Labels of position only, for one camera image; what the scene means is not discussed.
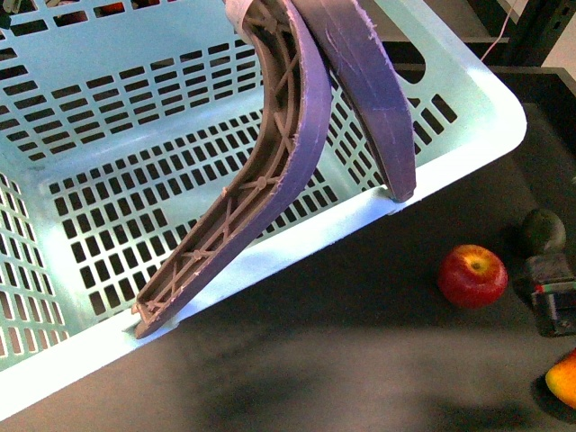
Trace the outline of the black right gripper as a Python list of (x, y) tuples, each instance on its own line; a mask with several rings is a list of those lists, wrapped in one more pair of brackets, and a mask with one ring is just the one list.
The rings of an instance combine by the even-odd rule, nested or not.
[(564, 253), (529, 257), (514, 288), (542, 337), (575, 335), (575, 274)]

